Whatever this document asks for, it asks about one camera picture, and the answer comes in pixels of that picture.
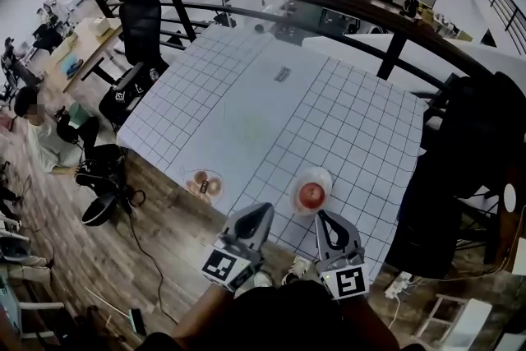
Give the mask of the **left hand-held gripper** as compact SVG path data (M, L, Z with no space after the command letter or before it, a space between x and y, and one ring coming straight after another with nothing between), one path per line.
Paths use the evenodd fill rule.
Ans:
M201 273L219 287L236 292L261 267L262 245L275 216L269 202L255 203L234 212L212 245L205 249Z

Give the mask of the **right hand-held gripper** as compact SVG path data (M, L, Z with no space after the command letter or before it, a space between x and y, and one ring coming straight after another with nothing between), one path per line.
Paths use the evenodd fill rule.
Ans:
M319 210L315 218L319 257L315 264L321 283L333 300L369 291L368 266L358 253L362 246L358 229L341 215ZM340 255L327 259L328 255Z

